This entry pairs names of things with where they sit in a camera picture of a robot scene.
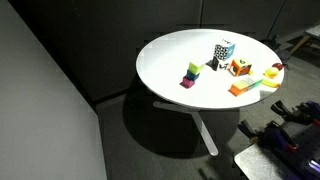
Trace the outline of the grey studded block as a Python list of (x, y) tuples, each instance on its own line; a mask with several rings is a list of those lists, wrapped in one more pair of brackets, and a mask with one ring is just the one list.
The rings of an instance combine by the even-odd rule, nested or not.
[(247, 77), (247, 78), (242, 79), (241, 82), (245, 84), (245, 86), (248, 90), (251, 90), (256, 85), (257, 80), (252, 79), (250, 77)]

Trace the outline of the wooden furniture in corner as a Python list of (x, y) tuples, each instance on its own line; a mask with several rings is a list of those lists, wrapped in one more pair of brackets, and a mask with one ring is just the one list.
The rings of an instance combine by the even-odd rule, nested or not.
[(320, 38), (320, 24), (305, 30), (302, 39), (290, 50), (289, 54), (292, 55), (311, 38)]

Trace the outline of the lime green block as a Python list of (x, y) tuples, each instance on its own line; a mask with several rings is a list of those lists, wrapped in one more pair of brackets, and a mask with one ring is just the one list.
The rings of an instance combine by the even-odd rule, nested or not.
[(203, 64), (189, 63), (188, 70), (194, 75), (198, 75), (204, 68)]

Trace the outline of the magenta block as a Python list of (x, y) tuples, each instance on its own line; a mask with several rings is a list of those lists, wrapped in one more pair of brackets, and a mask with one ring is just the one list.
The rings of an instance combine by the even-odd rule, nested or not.
[(194, 84), (195, 82), (193, 80), (189, 80), (186, 77), (184, 77), (182, 79), (182, 82), (180, 83), (180, 85), (183, 86), (184, 88), (191, 88)]

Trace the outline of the blue patterned foam cube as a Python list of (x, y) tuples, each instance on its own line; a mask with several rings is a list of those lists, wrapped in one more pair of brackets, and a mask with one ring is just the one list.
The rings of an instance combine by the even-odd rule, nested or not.
[(227, 60), (233, 55), (235, 44), (231, 41), (222, 39), (215, 45), (214, 56), (219, 60)]

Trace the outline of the red toy fruit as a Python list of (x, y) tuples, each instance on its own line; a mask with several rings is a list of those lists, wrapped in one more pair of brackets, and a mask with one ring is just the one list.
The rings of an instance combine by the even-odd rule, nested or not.
[(283, 69), (284, 65), (281, 63), (274, 63), (272, 67), (277, 68), (280, 71)]

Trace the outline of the yellow toy fruit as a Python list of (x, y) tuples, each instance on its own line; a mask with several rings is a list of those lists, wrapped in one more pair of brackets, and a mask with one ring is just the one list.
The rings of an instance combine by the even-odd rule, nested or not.
[(276, 67), (271, 67), (268, 68), (265, 72), (264, 75), (268, 78), (275, 78), (279, 74), (279, 69)]

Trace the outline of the black white foam cube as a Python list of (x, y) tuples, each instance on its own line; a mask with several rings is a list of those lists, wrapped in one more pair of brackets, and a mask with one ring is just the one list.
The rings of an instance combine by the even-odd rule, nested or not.
[(214, 71), (222, 71), (222, 70), (228, 70), (231, 65), (230, 60), (221, 60), (217, 57), (213, 57), (212, 60), (212, 68)]

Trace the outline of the purple black clamp pile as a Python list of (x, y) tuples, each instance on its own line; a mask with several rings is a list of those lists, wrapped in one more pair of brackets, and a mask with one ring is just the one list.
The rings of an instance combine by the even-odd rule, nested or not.
[(251, 145), (270, 150), (284, 163), (296, 175), (290, 180), (320, 180), (320, 104), (307, 101), (289, 110), (277, 101), (270, 109), (284, 122), (272, 120), (262, 130), (253, 130), (243, 120), (238, 129)]

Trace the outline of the blue block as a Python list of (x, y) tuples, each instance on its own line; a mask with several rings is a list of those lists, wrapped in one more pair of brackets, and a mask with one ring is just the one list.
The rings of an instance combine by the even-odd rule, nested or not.
[(200, 73), (198, 73), (197, 75), (195, 75), (194, 73), (192, 73), (190, 70), (187, 70), (187, 74), (186, 74), (186, 78), (188, 80), (192, 80), (192, 81), (196, 81), (196, 79), (199, 77)]

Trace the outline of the yellow toy banana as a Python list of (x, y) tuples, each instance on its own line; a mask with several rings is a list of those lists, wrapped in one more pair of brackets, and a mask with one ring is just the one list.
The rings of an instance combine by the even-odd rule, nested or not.
[(263, 79), (261, 81), (261, 84), (263, 84), (265, 86), (268, 86), (268, 87), (272, 87), (272, 88), (279, 88), (281, 86), (281, 84), (273, 82), (273, 81), (268, 80), (268, 79)]

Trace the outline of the grey metal plate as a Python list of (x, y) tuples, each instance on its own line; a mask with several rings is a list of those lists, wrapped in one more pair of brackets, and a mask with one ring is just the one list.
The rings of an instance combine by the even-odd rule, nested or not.
[(249, 180), (290, 180), (296, 175), (270, 150), (251, 145), (234, 157)]

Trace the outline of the orange block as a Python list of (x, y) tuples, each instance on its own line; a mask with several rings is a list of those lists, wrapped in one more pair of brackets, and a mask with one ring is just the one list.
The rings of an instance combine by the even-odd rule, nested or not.
[(231, 85), (229, 92), (234, 96), (239, 96), (247, 91), (247, 86), (245, 84), (234, 83)]

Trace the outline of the round white table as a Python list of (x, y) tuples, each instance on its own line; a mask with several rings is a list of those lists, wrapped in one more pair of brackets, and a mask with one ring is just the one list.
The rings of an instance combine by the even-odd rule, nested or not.
[[(234, 32), (216, 29), (189, 29), (161, 36), (148, 43), (136, 59), (136, 71), (142, 82), (161, 97), (158, 108), (191, 115), (213, 156), (218, 149), (213, 142), (199, 112), (201, 110), (234, 109), (255, 104), (275, 92), (265, 85), (242, 95), (229, 92), (231, 84), (239, 79), (229, 71), (214, 71), (207, 66), (213, 59), (214, 46), (222, 39), (235, 44), (234, 58), (246, 58), (253, 63), (255, 76), (261, 76), (280, 58), (261, 42)], [(189, 63), (203, 64), (204, 68), (191, 88), (180, 85), (186, 77)]]

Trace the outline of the orange foam cube number nine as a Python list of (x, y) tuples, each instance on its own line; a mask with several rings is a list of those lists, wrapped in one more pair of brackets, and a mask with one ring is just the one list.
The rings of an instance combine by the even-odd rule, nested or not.
[(242, 75), (247, 75), (252, 67), (252, 63), (245, 58), (234, 59), (230, 65), (230, 73), (237, 77)]

